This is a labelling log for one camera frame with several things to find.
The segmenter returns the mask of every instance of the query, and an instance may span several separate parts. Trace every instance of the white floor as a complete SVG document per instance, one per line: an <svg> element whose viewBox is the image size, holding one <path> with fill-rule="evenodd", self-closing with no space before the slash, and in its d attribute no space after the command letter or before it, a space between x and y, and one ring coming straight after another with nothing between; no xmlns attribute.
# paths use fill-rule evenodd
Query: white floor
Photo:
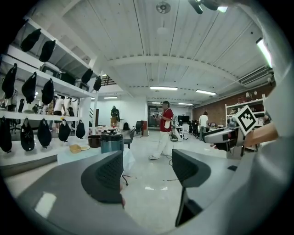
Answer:
<svg viewBox="0 0 294 235"><path fill-rule="evenodd" d="M185 149L215 157L226 157L226 152L213 149L209 144L199 141L194 136L182 142L169 142L171 148ZM175 219L181 199L181 184L169 165L170 159L162 156L158 160L149 160L157 147L158 131L150 131L148 137L135 136L131 151L136 159L133 167L125 172L129 185L124 186L122 195L126 201L125 211L141 226L156 234L175 228ZM32 170L6 179L14 196L19 195L41 175L57 163Z"/></svg>

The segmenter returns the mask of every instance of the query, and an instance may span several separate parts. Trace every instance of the shoe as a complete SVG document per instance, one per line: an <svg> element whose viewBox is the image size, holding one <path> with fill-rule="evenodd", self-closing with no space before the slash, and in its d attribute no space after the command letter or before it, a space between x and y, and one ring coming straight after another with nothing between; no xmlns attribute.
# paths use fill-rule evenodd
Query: shoe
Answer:
<svg viewBox="0 0 294 235"><path fill-rule="evenodd" d="M156 159L159 159L159 157L155 157L155 156L151 155L151 156L149 156L149 159L150 160L156 160Z"/></svg>

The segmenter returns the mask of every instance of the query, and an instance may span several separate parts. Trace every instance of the ceiling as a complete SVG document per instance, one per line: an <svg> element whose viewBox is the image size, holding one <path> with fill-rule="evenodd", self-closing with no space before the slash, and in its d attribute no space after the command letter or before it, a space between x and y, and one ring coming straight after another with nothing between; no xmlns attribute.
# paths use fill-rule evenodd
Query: ceiling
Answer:
<svg viewBox="0 0 294 235"><path fill-rule="evenodd" d="M239 7L225 13L203 7L199 15L187 0L167 2L170 12L160 14L159 0L41 1L28 16L124 91L148 101L200 104L211 97L197 89L218 95L247 89L236 81L266 64L255 22ZM155 92L151 85L179 89Z"/></svg>

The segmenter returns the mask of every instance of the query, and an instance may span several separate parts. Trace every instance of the brick wall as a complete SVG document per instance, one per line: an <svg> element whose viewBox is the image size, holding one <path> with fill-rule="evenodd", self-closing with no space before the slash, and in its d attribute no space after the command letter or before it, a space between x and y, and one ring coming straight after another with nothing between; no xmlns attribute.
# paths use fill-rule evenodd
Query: brick wall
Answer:
<svg viewBox="0 0 294 235"><path fill-rule="evenodd" d="M275 84L272 84L270 86L269 84L258 87L256 89L247 91L253 94L253 92L257 91L257 96L254 95L254 99L261 99L261 95L265 94L266 97L270 94L270 92L275 87ZM246 92L240 93L238 95L231 96L229 98L217 101L215 103L211 103L205 106L201 106L199 108L193 109L193 120L198 120L199 117L203 114L204 111L208 113L208 122L209 123L216 123L216 125L225 125L226 124L226 110L225 110L225 104L228 105L234 105L238 103L238 98L242 97L244 100L246 100ZM256 106L255 107L257 111L263 111L263 106Z"/></svg>

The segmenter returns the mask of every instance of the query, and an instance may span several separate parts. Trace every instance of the fluorescent light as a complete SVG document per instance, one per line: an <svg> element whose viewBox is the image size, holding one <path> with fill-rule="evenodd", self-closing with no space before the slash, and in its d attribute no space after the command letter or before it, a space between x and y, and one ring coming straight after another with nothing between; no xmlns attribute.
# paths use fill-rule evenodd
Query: fluorescent light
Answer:
<svg viewBox="0 0 294 235"><path fill-rule="evenodd" d="M208 94L208 95L216 95L215 92L205 91L205 90L196 90L198 93Z"/></svg>
<svg viewBox="0 0 294 235"><path fill-rule="evenodd" d="M151 90L178 90L177 87L151 86Z"/></svg>
<svg viewBox="0 0 294 235"><path fill-rule="evenodd" d="M117 96L113 96L113 97L103 97L103 99L117 99Z"/></svg>
<svg viewBox="0 0 294 235"><path fill-rule="evenodd" d="M219 6L217 9L218 9L220 12L225 13L226 10L228 9L228 7L227 7L227 6Z"/></svg>
<svg viewBox="0 0 294 235"><path fill-rule="evenodd" d="M269 50L267 49L264 40L262 38L257 40L257 45L259 47L259 49L261 50L261 52L263 53L264 57L266 58L267 63L269 64L269 66L272 68L271 65L271 55Z"/></svg>
<svg viewBox="0 0 294 235"><path fill-rule="evenodd" d="M193 105L193 104L179 103L179 105Z"/></svg>

